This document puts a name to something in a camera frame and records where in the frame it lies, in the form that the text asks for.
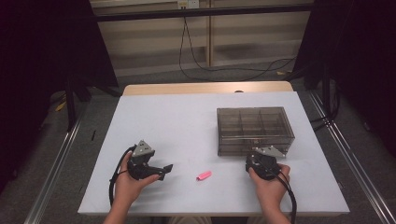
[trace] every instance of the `clear plastic box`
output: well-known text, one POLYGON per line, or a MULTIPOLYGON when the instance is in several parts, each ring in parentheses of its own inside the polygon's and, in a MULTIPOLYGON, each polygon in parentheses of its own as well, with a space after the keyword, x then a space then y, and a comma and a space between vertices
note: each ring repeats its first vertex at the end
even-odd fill
POLYGON ((285 157, 294 140, 283 107, 218 108, 219 156, 285 157))

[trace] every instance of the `gray floor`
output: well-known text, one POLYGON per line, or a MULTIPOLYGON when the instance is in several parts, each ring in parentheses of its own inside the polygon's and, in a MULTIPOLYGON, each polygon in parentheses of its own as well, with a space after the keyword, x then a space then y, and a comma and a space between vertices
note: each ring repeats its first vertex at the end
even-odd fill
MULTIPOLYGON (((265 67, 266 65, 250 64, 247 67, 265 67)), ((201 70, 189 70, 186 73, 191 76, 218 81, 237 81, 257 74, 251 71, 208 73, 201 70)), ((280 78, 280 76, 272 72, 253 80, 278 80, 280 78)), ((166 72, 119 79, 120 91, 127 84, 195 81, 198 80, 191 80, 180 72, 166 72)), ((292 81, 292 85, 298 92, 308 117, 310 119, 318 118, 318 111, 312 103, 309 92, 304 90, 302 81, 292 81)), ((82 216, 77 213, 99 150, 105 139, 107 128, 118 103, 117 98, 108 96, 98 90, 91 89, 91 92, 93 95, 92 100, 87 104, 78 135, 70 148, 64 168, 60 172, 57 184, 53 189, 40 223, 100 223, 104 219, 103 217, 82 216)), ((2 195, 0 195, 1 223, 24 222, 41 186, 46 180, 51 165, 55 161, 59 148, 62 146, 67 128, 66 110, 55 112, 55 106, 53 105, 49 109, 49 115, 43 123, 40 137, 37 139, 35 147, 30 150, 29 160, 20 169, 19 177, 9 182, 2 195)), ((362 167, 386 200, 390 210, 395 213, 395 158, 391 157, 384 149, 375 133, 367 132, 364 129, 362 125, 364 119, 343 97, 335 122, 350 144, 352 152, 359 159, 362 167)), ((298 217, 298 223, 381 223, 327 128, 317 131, 317 138, 335 178, 340 183, 341 191, 351 212, 348 215, 339 217, 298 217)), ((307 179, 306 181, 314 182, 315 180, 307 179)), ((241 219, 217 218, 216 221, 218 223, 238 223, 241 222, 241 219)), ((149 222, 149 217, 131 217, 128 219, 128 223, 149 222)))

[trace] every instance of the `black curtain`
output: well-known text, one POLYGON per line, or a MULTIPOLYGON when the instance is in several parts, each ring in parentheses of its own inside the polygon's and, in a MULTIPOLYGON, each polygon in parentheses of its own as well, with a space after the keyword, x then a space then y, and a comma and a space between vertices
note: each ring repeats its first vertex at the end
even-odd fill
POLYGON ((78 20, 91 16, 88 0, 2 3, 0 191, 32 147, 50 96, 64 90, 67 77, 118 86, 98 24, 78 20))
MULTIPOLYGON (((341 92, 396 156, 396 3, 338 2, 336 10, 311 13, 294 69, 326 63, 341 92)), ((314 89, 323 66, 307 71, 305 86, 314 89)))

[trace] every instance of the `human hand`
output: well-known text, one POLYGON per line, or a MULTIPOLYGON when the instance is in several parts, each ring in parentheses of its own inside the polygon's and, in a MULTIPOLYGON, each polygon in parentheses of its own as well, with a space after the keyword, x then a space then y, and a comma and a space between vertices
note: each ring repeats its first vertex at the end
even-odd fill
MULTIPOLYGON (((132 152, 128 152, 123 158, 120 166, 120 173, 128 170, 127 163, 131 157, 131 153, 132 152)), ((141 180, 135 180, 129 175, 128 171, 119 174, 116 181, 114 203, 122 204, 129 208, 137 199, 142 189, 159 178, 159 175, 151 175, 141 180)))
MULTIPOLYGON (((279 177, 286 182, 290 180, 289 172, 290 167, 288 165, 279 164, 280 172, 279 177)), ((256 185, 256 194, 262 207, 262 212, 266 216, 274 211, 280 212, 280 202, 285 195, 286 189, 280 181, 275 178, 273 180, 261 179, 253 168, 248 169, 250 178, 256 185)))
POLYGON ((131 153, 127 153, 122 159, 113 205, 104 221, 105 224, 124 223, 131 204, 137 199, 142 189, 160 178, 159 175, 151 175, 141 180, 133 179, 127 171, 131 153))

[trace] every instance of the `black cable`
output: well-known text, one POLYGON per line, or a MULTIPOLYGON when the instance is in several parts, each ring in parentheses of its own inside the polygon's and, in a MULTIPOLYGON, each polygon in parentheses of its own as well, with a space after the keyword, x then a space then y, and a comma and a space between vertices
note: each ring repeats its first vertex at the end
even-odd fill
POLYGON ((183 49, 184 35, 185 35, 185 33, 186 33, 186 30, 187 30, 187 35, 188 35, 188 37, 189 37, 190 50, 191 50, 192 58, 194 59, 194 62, 197 64, 197 66, 198 66, 199 68, 201 68, 202 70, 205 70, 205 71, 208 71, 208 72, 228 71, 228 70, 245 70, 245 71, 260 71, 260 72, 261 72, 261 73, 259 73, 258 75, 254 76, 254 77, 249 77, 249 78, 242 79, 242 80, 239 80, 239 81, 248 81, 248 80, 251 80, 251 79, 253 79, 253 78, 262 76, 262 75, 264 75, 266 72, 275 71, 275 70, 281 69, 281 68, 285 67, 286 65, 288 65, 289 63, 291 63, 292 61, 294 61, 294 60, 296 59, 296 57, 294 57, 294 58, 291 58, 291 59, 279 59, 279 60, 273 61, 273 62, 270 63, 270 65, 268 66, 267 69, 238 68, 238 67, 234 67, 234 68, 217 68, 217 69, 215 69, 215 68, 212 68, 212 69, 204 68, 204 67, 202 67, 200 64, 198 64, 198 61, 197 61, 196 58, 195 58, 195 54, 194 54, 194 51, 193 51, 193 48, 192 48, 192 42, 191 42, 191 36, 190 36, 189 26, 188 26, 188 24, 187 24, 186 18, 184 18, 183 35, 182 35, 182 37, 181 37, 181 45, 180 45, 180 51, 179 51, 179 57, 178 57, 178 66, 179 66, 179 68, 180 68, 180 71, 183 73, 183 75, 186 76, 186 77, 188 77, 188 78, 191 78, 191 79, 197 79, 197 80, 203 80, 203 81, 213 81, 213 82, 216 82, 216 80, 209 79, 209 78, 190 77, 190 76, 188 76, 188 75, 185 73, 185 71, 184 71, 183 68, 181 67, 181 51, 182 51, 182 49, 183 49), (282 66, 280 66, 280 67, 278 67, 278 68, 270 69, 271 66, 272 66, 274 63, 279 62, 279 61, 288 61, 288 62, 286 62, 284 65, 282 65, 282 66))
POLYGON ((280 178, 278 175, 276 175, 271 169, 268 169, 268 167, 266 167, 260 160, 258 160, 258 162, 269 172, 271 173, 271 175, 274 175, 275 178, 277 180, 279 180, 279 182, 283 185, 283 187, 285 187, 286 191, 288 192, 290 199, 291 199, 291 224, 295 223, 295 219, 296 219, 296 215, 297 215, 297 201, 296 198, 294 196, 293 191, 291 190, 291 186, 290 183, 288 181, 288 179, 286 178, 286 176, 279 171, 280 174, 283 175, 283 177, 285 177, 286 182, 280 178))
POLYGON ((108 198, 110 200, 110 205, 113 205, 113 201, 114 201, 114 185, 116 184, 117 178, 119 177, 120 174, 127 172, 127 170, 121 171, 119 172, 119 169, 121 167, 122 161, 125 157, 125 155, 131 151, 130 148, 128 148, 123 154, 122 157, 119 161, 119 164, 117 165, 116 171, 114 171, 113 176, 110 179, 110 185, 108 186, 108 198))
POLYGON ((333 111, 329 115, 326 115, 326 116, 324 116, 322 118, 310 120, 311 123, 318 122, 318 121, 321 121, 321 120, 324 121, 324 123, 322 123, 318 127, 314 128, 314 132, 320 130, 321 128, 325 127, 326 125, 330 124, 332 121, 335 120, 335 118, 338 115, 339 107, 340 107, 340 104, 341 104, 341 99, 340 98, 341 98, 340 88, 338 87, 338 85, 336 85, 335 86, 335 93, 334 93, 334 95, 332 97, 332 108, 333 108, 333 111))

